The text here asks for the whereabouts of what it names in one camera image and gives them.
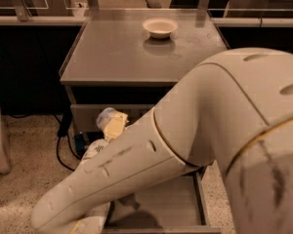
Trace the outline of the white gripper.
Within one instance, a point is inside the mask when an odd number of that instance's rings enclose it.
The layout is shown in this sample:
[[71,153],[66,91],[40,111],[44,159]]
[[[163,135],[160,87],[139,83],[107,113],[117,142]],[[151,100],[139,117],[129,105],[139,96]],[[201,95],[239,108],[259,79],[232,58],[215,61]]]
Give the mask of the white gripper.
[[[105,117],[104,134],[106,139],[116,139],[123,131],[128,123],[128,115],[122,112],[112,112]],[[85,164],[94,156],[99,154],[108,145],[108,142],[101,138],[93,141],[79,163],[79,166]]]

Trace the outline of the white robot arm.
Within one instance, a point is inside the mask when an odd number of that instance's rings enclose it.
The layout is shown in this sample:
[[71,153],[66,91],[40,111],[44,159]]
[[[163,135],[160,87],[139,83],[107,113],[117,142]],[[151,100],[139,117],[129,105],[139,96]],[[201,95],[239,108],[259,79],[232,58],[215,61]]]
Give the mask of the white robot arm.
[[212,162],[236,234],[293,234],[293,55],[214,55],[36,204],[38,234],[101,231],[95,207]]

